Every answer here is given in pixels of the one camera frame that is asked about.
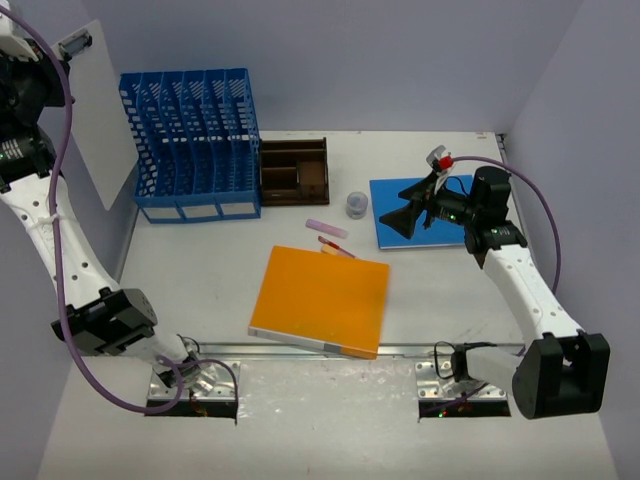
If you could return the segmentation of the orange binder folder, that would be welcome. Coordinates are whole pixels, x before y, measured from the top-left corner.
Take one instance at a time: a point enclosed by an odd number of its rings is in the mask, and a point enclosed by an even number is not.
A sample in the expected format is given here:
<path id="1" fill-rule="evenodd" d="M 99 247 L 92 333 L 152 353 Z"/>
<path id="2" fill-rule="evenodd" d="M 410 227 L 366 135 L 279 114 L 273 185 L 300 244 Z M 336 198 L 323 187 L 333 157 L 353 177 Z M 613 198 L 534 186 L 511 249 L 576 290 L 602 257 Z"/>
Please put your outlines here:
<path id="1" fill-rule="evenodd" d="M 390 266 L 275 246 L 248 334 L 312 351 L 374 360 Z"/>

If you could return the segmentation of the white clipboard with metal clip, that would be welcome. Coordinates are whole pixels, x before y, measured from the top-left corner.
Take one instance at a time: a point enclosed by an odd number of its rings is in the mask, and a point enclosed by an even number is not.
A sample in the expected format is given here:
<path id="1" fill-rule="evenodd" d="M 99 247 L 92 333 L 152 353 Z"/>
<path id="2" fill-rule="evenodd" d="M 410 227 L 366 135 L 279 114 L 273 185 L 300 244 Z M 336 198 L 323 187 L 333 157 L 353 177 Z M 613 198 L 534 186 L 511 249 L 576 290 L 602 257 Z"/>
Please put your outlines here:
<path id="1" fill-rule="evenodd" d="M 102 205 L 109 210 L 137 160 L 102 25 L 94 20 L 58 46 L 71 55 L 72 135 Z"/>

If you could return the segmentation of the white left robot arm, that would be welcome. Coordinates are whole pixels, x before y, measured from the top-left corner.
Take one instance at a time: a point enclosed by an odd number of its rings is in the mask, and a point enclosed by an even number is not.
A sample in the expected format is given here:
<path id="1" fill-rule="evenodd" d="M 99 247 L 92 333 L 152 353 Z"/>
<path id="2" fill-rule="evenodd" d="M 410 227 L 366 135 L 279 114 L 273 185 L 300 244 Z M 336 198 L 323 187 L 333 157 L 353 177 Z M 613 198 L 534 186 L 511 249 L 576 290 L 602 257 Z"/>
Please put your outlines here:
<path id="1" fill-rule="evenodd" d="M 51 325 L 99 392 L 86 354 L 131 354 L 168 388 L 201 390 L 207 367 L 176 334 L 160 331 L 147 297 L 101 265 L 71 205 L 61 171 L 71 137 L 69 64 L 7 2 L 1 4 L 1 201 L 19 218 L 54 285 Z"/>

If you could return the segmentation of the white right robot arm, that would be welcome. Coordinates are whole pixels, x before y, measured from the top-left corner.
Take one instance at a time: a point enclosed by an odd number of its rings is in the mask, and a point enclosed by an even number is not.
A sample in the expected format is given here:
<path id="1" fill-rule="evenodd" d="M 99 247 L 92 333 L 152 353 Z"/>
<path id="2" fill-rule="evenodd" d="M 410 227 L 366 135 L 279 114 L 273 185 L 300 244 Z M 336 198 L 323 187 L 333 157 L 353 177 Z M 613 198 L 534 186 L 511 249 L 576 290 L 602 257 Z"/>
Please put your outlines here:
<path id="1" fill-rule="evenodd" d="M 425 228 L 436 219 L 462 226 L 467 252 L 500 291 L 524 340 L 520 356 L 490 342 L 453 345 L 448 385 L 459 393 L 480 382 L 498 387 L 527 419 L 598 412 L 609 343 L 567 313 L 534 265 L 525 236 L 507 218 L 509 173 L 495 166 L 477 169 L 468 194 L 447 188 L 448 175 L 435 163 L 427 177 L 399 193 L 405 205 L 380 221 L 406 239 L 420 218 Z"/>

